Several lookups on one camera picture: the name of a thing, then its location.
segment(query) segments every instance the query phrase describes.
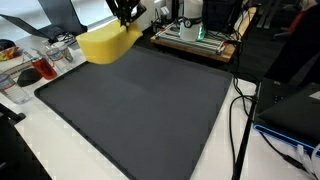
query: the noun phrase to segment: white table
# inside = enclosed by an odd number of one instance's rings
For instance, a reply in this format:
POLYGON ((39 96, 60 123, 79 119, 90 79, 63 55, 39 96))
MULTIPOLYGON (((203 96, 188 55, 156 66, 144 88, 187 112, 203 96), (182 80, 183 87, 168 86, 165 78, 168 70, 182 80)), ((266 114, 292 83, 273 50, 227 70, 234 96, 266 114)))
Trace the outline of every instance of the white table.
MULTIPOLYGON (((18 41, 17 45, 37 47, 42 40, 42 38, 31 36, 18 41)), ((85 61, 81 50, 71 53, 76 61, 74 66, 85 61)), ((1 103, 14 112, 23 112, 27 116, 15 127, 48 174, 57 180, 86 180, 93 177, 94 179, 127 179, 76 130, 34 96, 33 91, 48 82, 41 79, 25 87, 24 89, 32 96, 32 99, 23 105, 15 105, 2 94, 0 95, 1 103)), ((254 84, 241 80, 239 84, 245 94, 254 94, 256 88, 254 84)), ((238 94, 231 86, 192 179, 231 178, 232 156, 228 135, 228 110, 231 101, 236 96, 238 94)), ((233 110, 236 151, 240 147, 246 120, 242 103, 238 101, 234 104, 233 110)))
MULTIPOLYGON (((20 47, 38 47, 43 39, 30 36, 17 42, 20 47)), ((71 52, 77 66, 85 61, 81 50, 71 52)), ((52 179, 127 179, 107 158, 74 130, 59 115, 53 112, 33 91, 49 81, 39 82, 24 89, 32 99, 23 105, 15 105, 0 95, 0 101, 13 111, 23 112, 27 118, 15 127, 52 179)), ((256 86, 239 81, 244 94, 253 95, 256 86)), ((238 94, 231 85, 216 123, 208 138, 191 179, 212 180, 232 177, 232 154, 228 131, 229 106, 238 94)), ((232 111, 232 130, 236 153, 239 150, 247 117, 241 101, 236 101, 232 111)), ((270 139, 282 152, 296 157, 292 147, 270 139)), ((251 130, 242 179, 307 179, 301 172, 284 162, 254 130, 251 130)))

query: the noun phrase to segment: laptop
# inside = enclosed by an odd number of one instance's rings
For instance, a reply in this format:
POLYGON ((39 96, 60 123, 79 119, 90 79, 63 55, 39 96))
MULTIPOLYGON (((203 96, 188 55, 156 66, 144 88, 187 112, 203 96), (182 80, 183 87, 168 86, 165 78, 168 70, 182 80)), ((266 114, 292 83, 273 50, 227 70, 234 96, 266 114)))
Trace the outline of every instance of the laptop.
POLYGON ((62 30, 60 27, 52 24, 38 30, 18 17, 8 16, 4 14, 0 14, 0 16, 6 19, 7 21, 11 22, 12 24, 18 26, 19 28, 25 30, 29 34, 47 38, 53 42, 57 41, 56 39, 57 34, 64 32, 64 30, 62 30))
POLYGON ((254 129, 312 153, 320 143, 320 85, 309 84, 258 113, 254 129))
POLYGON ((74 36, 87 32, 88 28, 81 24, 71 0, 38 1, 51 24, 72 33, 74 36))
POLYGON ((301 88, 287 83, 268 78, 262 79, 258 89, 259 102, 255 110, 256 115, 295 94, 299 89, 301 88))

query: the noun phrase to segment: chair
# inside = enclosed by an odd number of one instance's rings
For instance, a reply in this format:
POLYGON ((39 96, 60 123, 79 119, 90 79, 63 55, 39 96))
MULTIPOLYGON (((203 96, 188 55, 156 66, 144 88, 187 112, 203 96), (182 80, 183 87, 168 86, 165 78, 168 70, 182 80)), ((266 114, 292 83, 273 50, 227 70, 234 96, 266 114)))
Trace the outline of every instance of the chair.
MULTIPOLYGON (((289 8, 297 9, 298 7, 300 7, 300 6, 297 6, 297 3, 296 3, 296 4, 293 4, 293 5, 287 5, 284 8, 286 8, 286 9, 289 9, 289 8)), ((296 15, 296 17, 294 18, 294 20, 292 21, 292 23, 290 24, 289 28, 281 28, 281 30, 283 32, 275 34, 273 36, 273 38, 272 38, 272 41, 277 40, 277 38, 279 38, 279 37, 289 37, 293 33, 293 31, 295 31, 296 27, 300 24, 301 20, 305 16, 305 13, 306 13, 306 11, 300 10, 298 12, 298 14, 296 15)))

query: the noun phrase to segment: red bottle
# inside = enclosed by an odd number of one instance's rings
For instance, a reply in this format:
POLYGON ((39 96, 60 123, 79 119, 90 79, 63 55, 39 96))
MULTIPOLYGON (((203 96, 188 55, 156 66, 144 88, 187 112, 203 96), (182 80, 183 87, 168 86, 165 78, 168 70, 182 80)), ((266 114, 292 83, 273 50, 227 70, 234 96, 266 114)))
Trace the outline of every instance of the red bottle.
POLYGON ((56 71, 50 66, 45 58, 35 58, 32 65, 46 79, 51 80, 57 76, 56 71))

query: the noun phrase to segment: computer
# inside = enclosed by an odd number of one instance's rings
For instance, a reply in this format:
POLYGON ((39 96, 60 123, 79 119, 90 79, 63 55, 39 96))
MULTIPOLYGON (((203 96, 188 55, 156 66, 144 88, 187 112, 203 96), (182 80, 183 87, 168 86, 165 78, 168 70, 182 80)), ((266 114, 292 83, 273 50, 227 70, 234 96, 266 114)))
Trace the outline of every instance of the computer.
POLYGON ((87 32, 81 24, 71 0, 38 0, 51 24, 60 27, 74 36, 87 32))
POLYGON ((320 85, 309 84, 258 113, 254 129, 312 153, 320 143, 320 85))
POLYGON ((202 21, 205 29, 232 34, 242 3, 242 0, 204 0, 202 21))
POLYGON ((70 0, 39 0, 39 3, 51 22, 44 28, 36 29, 18 17, 4 14, 0 16, 32 35, 47 38, 52 42, 58 41, 58 35, 70 33, 77 36, 87 32, 87 27, 80 23, 70 0))
POLYGON ((0 14, 0 16, 32 35, 47 38, 53 42, 57 41, 56 35, 64 32, 63 29, 52 24, 41 29, 36 29, 18 17, 8 16, 4 14, 0 14))

